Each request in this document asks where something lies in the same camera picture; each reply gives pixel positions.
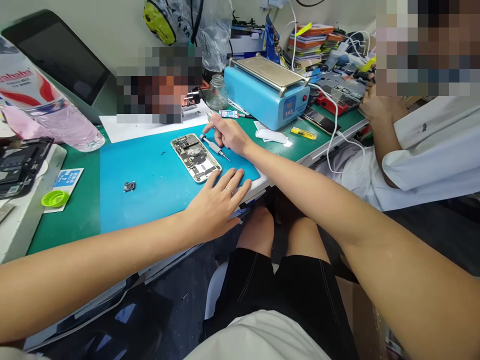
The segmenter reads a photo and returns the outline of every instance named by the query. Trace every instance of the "cardboard box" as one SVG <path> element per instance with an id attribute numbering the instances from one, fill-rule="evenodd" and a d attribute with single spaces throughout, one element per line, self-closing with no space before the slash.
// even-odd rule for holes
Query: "cardboard box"
<path id="1" fill-rule="evenodd" d="M 336 280 L 360 360 L 387 360 L 385 324 L 377 309 L 360 285 Z"/>

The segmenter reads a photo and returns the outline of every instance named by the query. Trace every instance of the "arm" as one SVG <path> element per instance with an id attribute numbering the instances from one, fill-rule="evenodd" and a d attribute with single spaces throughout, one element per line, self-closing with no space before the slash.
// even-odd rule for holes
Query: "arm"
<path id="1" fill-rule="evenodd" d="M 172 216 L 93 236 L 0 266 L 0 344 L 24 339 L 68 316 L 113 285 L 239 223 L 230 218 L 251 181 L 231 197 L 243 171 L 214 172 L 188 208 Z"/>
<path id="2" fill-rule="evenodd" d="M 377 96 L 376 86 L 373 86 L 363 96 L 360 112 L 370 121 L 376 162 L 383 179 L 389 187 L 398 189 L 399 187 L 385 173 L 382 161 L 387 154 L 402 150 L 395 133 L 394 123 L 409 112 L 403 106 L 401 97 Z"/>
<path id="3" fill-rule="evenodd" d="M 315 171 L 259 147 L 234 120 L 204 131 L 242 154 L 340 244 L 360 284 L 414 359 L 480 355 L 480 284 L 412 233 Z"/>

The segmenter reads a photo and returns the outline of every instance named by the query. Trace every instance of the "red device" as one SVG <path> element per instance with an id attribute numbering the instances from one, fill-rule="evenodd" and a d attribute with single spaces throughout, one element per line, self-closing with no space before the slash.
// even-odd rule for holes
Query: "red device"
<path id="1" fill-rule="evenodd" d="M 346 96 L 341 91 L 332 89 L 330 86 L 322 86 L 321 88 L 327 94 L 330 94 L 332 100 L 336 102 L 338 106 L 338 116 L 345 114 L 350 110 L 356 109 L 359 106 L 358 101 Z M 315 102 L 328 112 L 335 114 L 335 105 L 329 99 L 327 99 L 323 92 L 320 92 L 320 95 L 316 98 Z"/>

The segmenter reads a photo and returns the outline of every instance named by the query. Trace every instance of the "blue anti-static mat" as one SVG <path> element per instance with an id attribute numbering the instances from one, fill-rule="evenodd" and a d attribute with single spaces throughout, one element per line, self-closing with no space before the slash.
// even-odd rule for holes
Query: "blue anti-static mat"
<path id="1" fill-rule="evenodd" d="M 139 137 L 104 145 L 100 149 L 100 232 L 148 223 L 184 210 L 200 191 L 174 152 L 170 141 L 186 134 L 200 136 L 205 126 Z M 214 140 L 214 132 L 207 134 Z M 228 161 L 211 151 L 222 167 L 244 169 L 245 179 L 260 174 L 251 162 L 224 148 Z M 124 192 L 125 182 L 136 182 L 136 189 Z"/>

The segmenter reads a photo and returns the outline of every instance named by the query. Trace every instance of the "glass jar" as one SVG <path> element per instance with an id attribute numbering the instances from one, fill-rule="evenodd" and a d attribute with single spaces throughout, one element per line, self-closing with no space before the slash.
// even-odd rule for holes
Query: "glass jar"
<path id="1" fill-rule="evenodd" d="M 224 77 L 215 74 L 211 77 L 210 87 L 206 94 L 206 104 L 212 110 L 222 110 L 229 104 Z"/>

